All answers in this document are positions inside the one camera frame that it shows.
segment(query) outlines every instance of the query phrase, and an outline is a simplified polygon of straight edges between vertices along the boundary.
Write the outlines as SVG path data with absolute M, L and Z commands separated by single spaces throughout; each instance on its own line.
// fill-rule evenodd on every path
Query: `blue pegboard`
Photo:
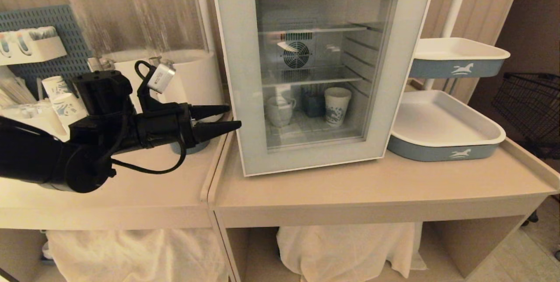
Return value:
M 45 79 L 61 75 L 66 81 L 83 73 L 88 73 L 88 58 L 91 51 L 82 37 L 69 5 L 36 7 L 0 13 L 0 31 L 17 31 L 22 28 L 54 26 L 68 55 L 43 63 L 10 65 L 10 70 L 25 79 L 30 91 L 37 97 L 35 79 Z

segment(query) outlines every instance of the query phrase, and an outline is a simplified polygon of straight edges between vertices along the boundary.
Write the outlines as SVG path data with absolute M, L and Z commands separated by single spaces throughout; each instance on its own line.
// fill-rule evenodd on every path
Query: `fridge door frame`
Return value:
M 234 118 L 242 121 L 238 142 L 245 176 L 384 156 L 430 0 L 397 0 L 365 141 L 272 153 L 266 147 L 256 0 L 215 0 L 215 4 Z M 374 122 L 377 116 L 386 119 Z

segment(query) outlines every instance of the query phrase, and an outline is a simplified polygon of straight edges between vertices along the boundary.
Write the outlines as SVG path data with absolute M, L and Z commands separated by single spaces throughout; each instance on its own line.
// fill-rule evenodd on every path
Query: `wooden table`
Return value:
M 236 282 L 298 282 L 277 254 L 273 226 L 425 222 L 429 270 L 408 280 L 385 268 L 375 281 L 464 281 L 526 216 L 560 190 L 560 176 L 506 139 L 487 159 L 383 159 L 244 177 L 234 134 L 210 187 Z
M 8 237 L 0 242 L 0 268 L 15 275 L 34 275 L 36 282 L 64 282 L 56 266 L 40 262 L 46 238 L 37 230 L 212 228 L 221 240 L 207 198 L 225 141 L 226 135 L 212 139 L 205 149 L 187 155 L 178 169 L 167 174 L 115 166 L 117 175 L 88 194 L 0 178 L 0 229 L 10 229 L 0 230 Z M 150 169 L 167 169 L 179 155 L 164 145 L 114 158 Z

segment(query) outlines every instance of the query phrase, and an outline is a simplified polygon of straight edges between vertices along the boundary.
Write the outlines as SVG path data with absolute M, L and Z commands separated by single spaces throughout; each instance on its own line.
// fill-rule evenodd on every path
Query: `white towel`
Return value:
M 228 282 L 216 234 L 188 230 L 49 230 L 68 282 Z
M 411 269 L 426 269 L 415 242 L 419 226 L 283 226 L 276 238 L 282 262 L 302 282 L 364 282 L 379 276 L 386 260 L 405 278 Z

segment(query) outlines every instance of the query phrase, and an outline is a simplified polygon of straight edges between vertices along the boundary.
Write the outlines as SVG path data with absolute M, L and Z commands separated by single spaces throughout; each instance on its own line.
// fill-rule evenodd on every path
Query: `black cable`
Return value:
M 148 67 L 148 69 L 152 69 L 154 66 L 144 60 L 136 61 L 136 63 L 134 64 L 134 71 L 136 71 L 136 74 L 140 77 L 140 79 L 144 80 L 146 77 L 144 77 L 142 73 L 140 73 L 140 65 L 145 65 L 146 67 Z
M 124 103 L 122 104 L 122 122 L 120 124 L 120 132 L 119 135 L 116 137 L 116 141 L 115 143 L 112 145 L 112 147 L 105 152 L 105 154 L 100 157 L 97 160 L 97 164 L 100 165 L 102 163 L 104 163 L 104 161 L 106 161 L 108 158 L 111 157 L 111 155 L 116 152 L 116 149 L 118 149 L 118 147 L 120 146 L 120 143 L 123 141 L 124 136 L 126 136 L 126 133 L 128 133 L 128 126 L 126 126 L 126 124 L 128 123 L 128 100 L 124 100 Z
M 183 142 L 183 140 L 180 137 L 177 138 L 177 142 L 178 142 L 178 145 L 181 147 L 181 156 L 179 157 L 178 162 L 177 162 L 177 164 L 175 164 L 174 167 L 171 167 L 171 168 L 166 169 L 164 171 L 154 171 L 152 169 L 143 168 L 143 167 L 140 167 L 140 166 L 136 166 L 134 164 L 124 163 L 124 162 L 121 162 L 121 161 L 116 160 L 116 159 L 111 159 L 111 162 L 113 164 L 118 165 L 118 166 L 130 168 L 130 169 L 133 169 L 135 171 L 146 173 L 146 174 L 166 174 L 166 173 L 170 173 L 170 172 L 178 169 L 179 166 L 182 165 L 182 163 L 185 161 L 185 158 L 186 158 L 185 143 Z

